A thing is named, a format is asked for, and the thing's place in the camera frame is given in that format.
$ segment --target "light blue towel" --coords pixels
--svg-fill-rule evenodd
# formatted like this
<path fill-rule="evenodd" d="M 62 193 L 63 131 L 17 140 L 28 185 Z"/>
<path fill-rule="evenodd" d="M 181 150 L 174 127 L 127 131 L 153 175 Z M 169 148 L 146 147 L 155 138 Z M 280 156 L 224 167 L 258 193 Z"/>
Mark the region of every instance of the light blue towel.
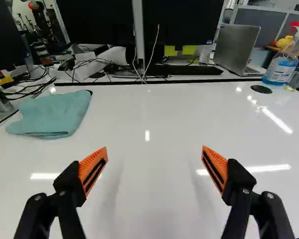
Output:
<path fill-rule="evenodd" d="M 19 105 L 23 119 L 9 124 L 5 130 L 43 139 L 68 137 L 79 127 L 91 94 L 83 90 L 29 99 Z"/>

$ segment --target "yellow object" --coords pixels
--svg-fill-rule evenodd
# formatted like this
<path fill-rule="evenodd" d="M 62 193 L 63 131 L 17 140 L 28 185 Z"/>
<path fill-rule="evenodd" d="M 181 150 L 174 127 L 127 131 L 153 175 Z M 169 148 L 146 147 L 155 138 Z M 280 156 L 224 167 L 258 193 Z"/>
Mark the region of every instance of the yellow object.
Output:
<path fill-rule="evenodd" d="M 197 46 L 183 46 L 182 55 L 194 55 Z"/>
<path fill-rule="evenodd" d="M 279 39 L 277 42 L 276 42 L 276 47 L 279 47 L 279 48 L 284 48 L 287 44 L 290 44 L 290 46 L 292 46 L 295 41 L 293 41 L 293 36 L 285 36 L 285 38 L 281 38 Z"/>
<path fill-rule="evenodd" d="M 177 56 L 177 51 L 175 51 L 175 46 L 165 46 L 165 56 Z"/>
<path fill-rule="evenodd" d="M 11 77 L 11 75 L 5 76 L 3 79 L 0 79 L 0 86 L 2 86 L 5 83 L 13 82 L 14 79 Z"/>

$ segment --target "silver laptop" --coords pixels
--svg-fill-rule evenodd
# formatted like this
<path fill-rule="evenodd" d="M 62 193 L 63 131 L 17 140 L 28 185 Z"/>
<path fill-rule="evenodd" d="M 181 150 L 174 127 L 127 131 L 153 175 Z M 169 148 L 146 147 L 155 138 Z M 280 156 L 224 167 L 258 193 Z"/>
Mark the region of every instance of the silver laptop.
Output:
<path fill-rule="evenodd" d="M 225 24 L 219 31 L 214 62 L 239 76 L 261 76 L 266 70 L 250 63 L 259 26 Z"/>

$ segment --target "desk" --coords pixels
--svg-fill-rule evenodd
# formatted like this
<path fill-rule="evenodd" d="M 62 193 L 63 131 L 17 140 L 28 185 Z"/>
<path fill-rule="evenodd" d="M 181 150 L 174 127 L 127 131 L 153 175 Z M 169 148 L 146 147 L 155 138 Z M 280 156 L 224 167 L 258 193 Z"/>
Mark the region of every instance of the desk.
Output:
<path fill-rule="evenodd" d="M 298 238 L 299 92 L 264 95 L 253 84 L 56 87 L 94 92 L 71 137 L 6 133 L 19 113 L 0 125 L 0 238 L 13 237 L 31 195 L 52 194 L 58 172 L 106 146 L 109 163 L 78 208 L 88 239 L 220 239 L 230 208 L 201 163 L 202 145 L 258 170 L 254 191 L 282 198 Z M 266 165 L 277 171 L 252 168 Z M 50 238 L 62 238 L 58 222 Z M 254 220 L 246 238 L 259 238 Z"/>

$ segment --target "keyboard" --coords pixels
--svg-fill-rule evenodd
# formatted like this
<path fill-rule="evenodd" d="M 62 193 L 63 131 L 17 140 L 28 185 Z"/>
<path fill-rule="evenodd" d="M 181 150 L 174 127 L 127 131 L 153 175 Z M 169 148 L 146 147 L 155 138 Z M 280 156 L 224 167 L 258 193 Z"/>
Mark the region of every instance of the keyboard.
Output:
<path fill-rule="evenodd" d="M 149 66 L 147 75 L 165 76 L 168 75 L 220 75 L 222 70 L 214 66 L 177 66 L 177 65 L 152 65 Z"/>
<path fill-rule="evenodd" d="M 260 73 L 260 72 L 246 66 L 245 73 Z"/>

